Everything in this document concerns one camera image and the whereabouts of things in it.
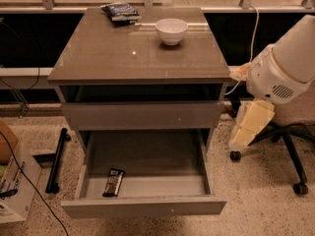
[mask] concrete floor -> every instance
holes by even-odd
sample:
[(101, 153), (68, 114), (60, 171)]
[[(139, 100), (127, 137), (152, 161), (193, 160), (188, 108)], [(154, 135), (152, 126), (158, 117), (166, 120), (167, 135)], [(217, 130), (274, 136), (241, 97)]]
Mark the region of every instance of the concrete floor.
[[(55, 151), (62, 116), (5, 117), (4, 120), (32, 154)], [(227, 142), (234, 125), (229, 115), (220, 118), (208, 158), (216, 196), (227, 200), (220, 215), (71, 219), (60, 206), (74, 197), (84, 153), (74, 132), (66, 143), (56, 195), (44, 190), (49, 168), (42, 168), (37, 187), (64, 222), (70, 235), (314, 235), (315, 234), (315, 145), (294, 139), (308, 176), (309, 194), (298, 197), (292, 184), (298, 177), (283, 141), (263, 141), (243, 152), (242, 160), (229, 159)], [(24, 222), (0, 224), (1, 236), (65, 235), (50, 211), (35, 195), (29, 218)]]

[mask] white bowl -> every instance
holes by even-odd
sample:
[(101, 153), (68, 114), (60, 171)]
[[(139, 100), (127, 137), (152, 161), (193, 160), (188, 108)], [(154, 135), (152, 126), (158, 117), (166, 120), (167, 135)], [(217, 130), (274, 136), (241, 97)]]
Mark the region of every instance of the white bowl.
[(167, 45), (177, 44), (186, 34), (188, 25), (178, 19), (163, 19), (156, 23), (157, 35)]

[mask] chair base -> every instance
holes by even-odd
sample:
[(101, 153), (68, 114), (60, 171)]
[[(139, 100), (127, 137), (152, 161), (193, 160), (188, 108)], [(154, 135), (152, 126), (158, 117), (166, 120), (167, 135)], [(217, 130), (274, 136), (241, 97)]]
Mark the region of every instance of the chair base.
[[(306, 186), (307, 177), (304, 172), (302, 163), (299, 159), (299, 156), (297, 154), (297, 151), (296, 151), (296, 148), (295, 148), (295, 145), (293, 143), (291, 136), (296, 136), (301, 139), (311, 141), (313, 143), (315, 143), (315, 136), (307, 133), (306, 131), (304, 132), (304, 131), (298, 130), (294, 128), (292, 125), (279, 127), (278, 125), (274, 123), (270, 123), (269, 127), (271, 127), (272, 129), (257, 135), (254, 141), (250, 145), (258, 143), (269, 137), (272, 137), (273, 143), (277, 143), (280, 138), (283, 138), (283, 141), (287, 147), (289, 155), (293, 161), (294, 167), (300, 179), (299, 183), (296, 183), (293, 185), (293, 190), (297, 195), (306, 195), (308, 193), (308, 188)], [(240, 152), (232, 151), (230, 154), (230, 158), (232, 161), (239, 161), (241, 158)]]

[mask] cardboard box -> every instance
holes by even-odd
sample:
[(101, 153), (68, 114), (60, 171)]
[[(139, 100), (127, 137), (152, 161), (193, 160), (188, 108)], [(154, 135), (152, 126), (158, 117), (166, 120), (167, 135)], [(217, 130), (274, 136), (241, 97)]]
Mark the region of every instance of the cardboard box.
[[(25, 174), (36, 186), (41, 168), (32, 155), (25, 151), (22, 142), (17, 145), (15, 156)], [(0, 181), (0, 193), (14, 189), (18, 190), (16, 195), (9, 198), (0, 198), (0, 223), (27, 220), (34, 195), (34, 188), (19, 170), (17, 163), (11, 156)]]
[[(12, 130), (8, 127), (8, 125), (0, 119), (0, 131), (7, 138), (8, 142), (13, 151), (15, 151), (19, 139), (12, 132)], [(11, 158), (11, 150), (4, 140), (4, 138), (0, 135), (0, 164), (7, 164)]]

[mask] closed drawer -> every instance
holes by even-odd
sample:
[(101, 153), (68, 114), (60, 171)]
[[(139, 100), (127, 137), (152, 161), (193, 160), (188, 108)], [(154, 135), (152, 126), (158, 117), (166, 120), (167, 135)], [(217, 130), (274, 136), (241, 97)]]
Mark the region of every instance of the closed drawer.
[[(118, 197), (104, 198), (112, 167), (125, 176)], [(75, 200), (61, 204), (73, 218), (220, 214), (224, 205), (197, 130), (92, 132)]]
[(74, 130), (214, 128), (223, 103), (64, 103)]

